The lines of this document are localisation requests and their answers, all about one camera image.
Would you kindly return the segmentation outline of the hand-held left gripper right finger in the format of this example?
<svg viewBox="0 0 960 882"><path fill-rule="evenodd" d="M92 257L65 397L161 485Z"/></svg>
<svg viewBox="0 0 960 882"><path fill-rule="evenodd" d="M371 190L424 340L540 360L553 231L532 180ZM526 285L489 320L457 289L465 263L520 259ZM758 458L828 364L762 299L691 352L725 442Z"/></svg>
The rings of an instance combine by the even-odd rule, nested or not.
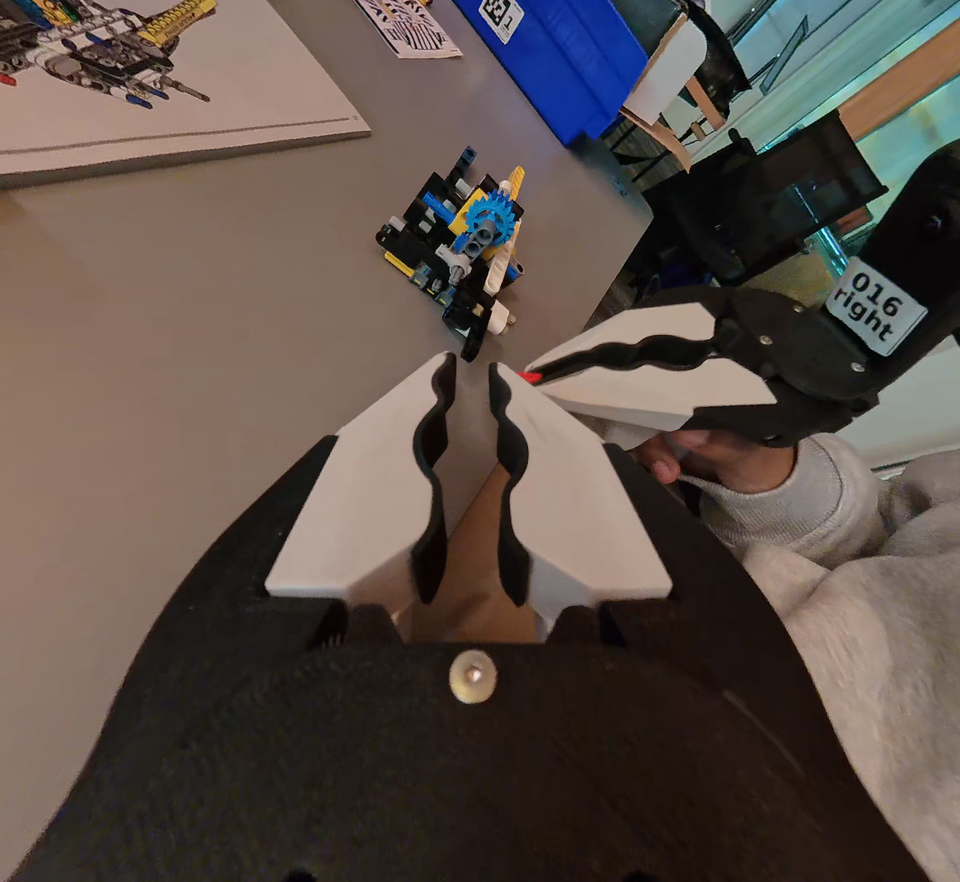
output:
<svg viewBox="0 0 960 882"><path fill-rule="evenodd" d="M508 598L545 634L570 608L666 599L672 579L608 446L502 363L488 368L488 397L508 473L497 542Z"/></svg>

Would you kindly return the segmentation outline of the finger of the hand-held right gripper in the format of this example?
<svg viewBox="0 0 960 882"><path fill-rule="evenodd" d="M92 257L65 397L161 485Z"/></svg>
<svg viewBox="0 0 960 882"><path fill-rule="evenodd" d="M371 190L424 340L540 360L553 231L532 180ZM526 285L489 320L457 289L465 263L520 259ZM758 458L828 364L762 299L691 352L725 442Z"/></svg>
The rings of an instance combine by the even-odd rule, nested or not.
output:
<svg viewBox="0 0 960 882"><path fill-rule="evenodd" d="M714 355L716 318L697 302L627 310L531 362L555 382L588 370L631 372L645 365L686 371Z"/></svg>
<svg viewBox="0 0 960 882"><path fill-rule="evenodd" d="M724 358L686 370L644 364L633 370L591 367L540 391L581 420L605 443L633 449L654 435L680 430L699 408L773 404L757 374Z"/></svg>

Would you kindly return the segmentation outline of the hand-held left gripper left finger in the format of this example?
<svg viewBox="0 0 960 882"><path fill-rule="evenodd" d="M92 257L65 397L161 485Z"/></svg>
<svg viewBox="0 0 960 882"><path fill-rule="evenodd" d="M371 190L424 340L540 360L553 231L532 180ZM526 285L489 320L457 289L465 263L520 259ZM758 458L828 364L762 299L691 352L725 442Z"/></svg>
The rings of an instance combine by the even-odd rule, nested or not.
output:
<svg viewBox="0 0 960 882"><path fill-rule="evenodd" d="M448 535L437 462L457 358L443 352L345 424L266 578L272 597L377 605L435 599Z"/></svg>

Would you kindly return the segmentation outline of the lego technic model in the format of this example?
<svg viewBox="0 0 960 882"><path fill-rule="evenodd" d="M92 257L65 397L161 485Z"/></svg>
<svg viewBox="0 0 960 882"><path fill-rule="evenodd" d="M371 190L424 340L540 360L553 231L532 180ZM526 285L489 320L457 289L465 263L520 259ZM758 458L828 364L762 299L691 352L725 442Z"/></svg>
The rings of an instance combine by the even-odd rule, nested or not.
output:
<svg viewBox="0 0 960 882"><path fill-rule="evenodd" d="M386 262L439 306L466 363L477 358L487 336L500 336L515 323L501 295L524 273L517 248L525 169L471 184L467 175L475 160L468 146L447 175L433 172L404 214L392 216L375 236Z"/></svg>

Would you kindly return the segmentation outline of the person's right forearm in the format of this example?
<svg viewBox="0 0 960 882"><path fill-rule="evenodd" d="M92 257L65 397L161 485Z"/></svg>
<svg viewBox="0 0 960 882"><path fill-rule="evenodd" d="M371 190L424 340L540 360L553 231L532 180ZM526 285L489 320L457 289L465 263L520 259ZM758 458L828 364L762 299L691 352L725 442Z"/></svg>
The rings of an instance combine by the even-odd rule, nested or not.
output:
<svg viewBox="0 0 960 882"><path fill-rule="evenodd" d="M700 490L702 521L743 564L774 550L825 569L882 557L958 564L958 450L881 480L853 446L818 434L798 444L790 476L771 491L681 479Z"/></svg>

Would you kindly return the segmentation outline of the lego instruction booklet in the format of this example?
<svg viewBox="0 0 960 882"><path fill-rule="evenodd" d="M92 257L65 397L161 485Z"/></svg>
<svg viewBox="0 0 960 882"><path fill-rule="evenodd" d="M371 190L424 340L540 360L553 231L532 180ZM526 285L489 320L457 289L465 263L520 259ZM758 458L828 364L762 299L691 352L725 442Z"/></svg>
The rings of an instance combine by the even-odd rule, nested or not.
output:
<svg viewBox="0 0 960 882"><path fill-rule="evenodd" d="M370 132L267 0L2 0L2 185Z"/></svg>

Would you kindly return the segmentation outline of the person's right hand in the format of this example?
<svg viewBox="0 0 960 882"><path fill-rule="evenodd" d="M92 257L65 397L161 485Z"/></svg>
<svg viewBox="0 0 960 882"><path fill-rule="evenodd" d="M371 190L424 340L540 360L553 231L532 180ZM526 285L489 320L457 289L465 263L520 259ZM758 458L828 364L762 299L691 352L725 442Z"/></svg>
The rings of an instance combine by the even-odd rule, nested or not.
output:
<svg viewBox="0 0 960 882"><path fill-rule="evenodd" d="M790 477L797 446L773 448L727 431L678 430L658 433L630 450L656 480L672 485L683 476L732 492L772 492Z"/></svg>

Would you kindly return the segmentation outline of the black office chair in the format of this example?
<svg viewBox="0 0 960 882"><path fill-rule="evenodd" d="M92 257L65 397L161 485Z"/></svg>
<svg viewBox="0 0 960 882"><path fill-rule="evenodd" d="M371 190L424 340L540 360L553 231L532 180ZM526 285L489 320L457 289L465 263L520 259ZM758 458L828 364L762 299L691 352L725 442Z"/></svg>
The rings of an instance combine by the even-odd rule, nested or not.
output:
<svg viewBox="0 0 960 882"><path fill-rule="evenodd" d="M686 0L684 5L689 21L706 41L705 59L693 78L726 123L730 117L731 103L741 94L752 90L752 84L732 43L705 6L696 0Z"/></svg>

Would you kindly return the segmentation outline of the blue plastic bin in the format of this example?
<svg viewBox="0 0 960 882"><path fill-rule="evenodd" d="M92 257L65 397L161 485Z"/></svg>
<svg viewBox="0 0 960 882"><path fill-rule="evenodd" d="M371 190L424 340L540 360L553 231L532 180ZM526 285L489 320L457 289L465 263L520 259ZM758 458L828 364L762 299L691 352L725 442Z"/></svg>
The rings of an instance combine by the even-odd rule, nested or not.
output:
<svg viewBox="0 0 960 882"><path fill-rule="evenodd" d="M617 119L648 63L611 0L451 0L566 147Z"/></svg>

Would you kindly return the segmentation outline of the grey sweatshirt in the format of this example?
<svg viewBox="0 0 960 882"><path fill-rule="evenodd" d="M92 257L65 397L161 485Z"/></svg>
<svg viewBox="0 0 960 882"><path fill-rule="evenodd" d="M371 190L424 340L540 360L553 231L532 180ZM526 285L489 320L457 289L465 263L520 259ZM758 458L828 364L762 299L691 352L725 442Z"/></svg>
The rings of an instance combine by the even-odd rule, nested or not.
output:
<svg viewBox="0 0 960 882"><path fill-rule="evenodd" d="M958 880L958 505L879 546L853 530L816 560L812 528L747 537L743 563L792 641L871 800L932 880Z"/></svg>

